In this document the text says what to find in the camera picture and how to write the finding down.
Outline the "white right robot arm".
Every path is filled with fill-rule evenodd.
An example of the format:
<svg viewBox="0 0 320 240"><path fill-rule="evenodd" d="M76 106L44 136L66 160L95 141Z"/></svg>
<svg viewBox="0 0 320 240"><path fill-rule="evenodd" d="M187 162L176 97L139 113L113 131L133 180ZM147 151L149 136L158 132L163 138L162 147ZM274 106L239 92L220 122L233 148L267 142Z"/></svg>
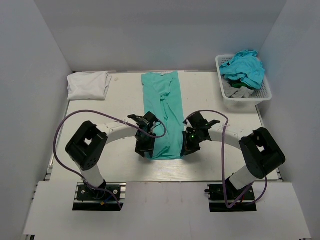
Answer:
<svg viewBox="0 0 320 240"><path fill-rule="evenodd" d="M201 111L190 114L183 123L181 156L193 154L201 149L204 141L221 142L221 156L225 146L241 150L245 165L225 180L226 195L236 200L243 195L245 187L262 180L286 162L286 157L271 133L264 127L252 132L229 129L229 121L206 120Z"/></svg>

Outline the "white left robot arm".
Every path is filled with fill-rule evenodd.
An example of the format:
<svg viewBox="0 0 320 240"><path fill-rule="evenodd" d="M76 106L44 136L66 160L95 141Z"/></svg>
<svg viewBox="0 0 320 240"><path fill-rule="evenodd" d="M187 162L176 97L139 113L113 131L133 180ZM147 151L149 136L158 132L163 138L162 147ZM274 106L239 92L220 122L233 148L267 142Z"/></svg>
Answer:
<svg viewBox="0 0 320 240"><path fill-rule="evenodd" d="M153 156L156 140L153 129L160 120L151 112L147 112L144 116L131 114L128 118L137 126L131 126L131 122L116 121L98 128L91 121L86 121L65 147L66 153L76 163L84 177L84 183L89 187L88 193L96 200L103 198L106 193L106 181L100 173L98 161L107 144L134 137L135 152L143 158Z"/></svg>

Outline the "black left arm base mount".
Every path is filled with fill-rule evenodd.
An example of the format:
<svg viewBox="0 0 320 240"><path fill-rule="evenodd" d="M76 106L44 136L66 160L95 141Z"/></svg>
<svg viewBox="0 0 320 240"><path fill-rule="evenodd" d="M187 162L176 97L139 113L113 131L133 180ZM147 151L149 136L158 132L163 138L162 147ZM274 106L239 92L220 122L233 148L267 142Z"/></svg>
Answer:
<svg viewBox="0 0 320 240"><path fill-rule="evenodd" d="M120 212L126 197L126 183L106 183L105 188L118 200L105 191L90 189L85 183L78 182L75 189L73 211Z"/></svg>

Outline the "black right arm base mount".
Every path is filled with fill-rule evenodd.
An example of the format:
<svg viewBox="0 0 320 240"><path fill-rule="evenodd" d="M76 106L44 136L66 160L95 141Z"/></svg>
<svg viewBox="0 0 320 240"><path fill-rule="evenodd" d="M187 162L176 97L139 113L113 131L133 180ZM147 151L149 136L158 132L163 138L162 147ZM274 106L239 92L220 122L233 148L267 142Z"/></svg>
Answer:
<svg viewBox="0 0 320 240"><path fill-rule="evenodd" d="M204 192L208 196L209 211L211 213L246 213L257 211L256 203L249 204L256 199L252 186L232 208L228 208L225 204L222 184L208 184Z"/></svg>

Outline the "teal green t-shirt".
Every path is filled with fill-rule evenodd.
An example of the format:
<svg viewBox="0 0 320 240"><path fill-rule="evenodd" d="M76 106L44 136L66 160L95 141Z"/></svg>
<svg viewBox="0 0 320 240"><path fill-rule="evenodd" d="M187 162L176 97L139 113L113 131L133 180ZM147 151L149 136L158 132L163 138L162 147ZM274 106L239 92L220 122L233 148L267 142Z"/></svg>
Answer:
<svg viewBox="0 0 320 240"><path fill-rule="evenodd" d="M162 121L166 134L155 140L152 160L181 158L184 113L178 72L148 72L141 76L144 111Z"/></svg>

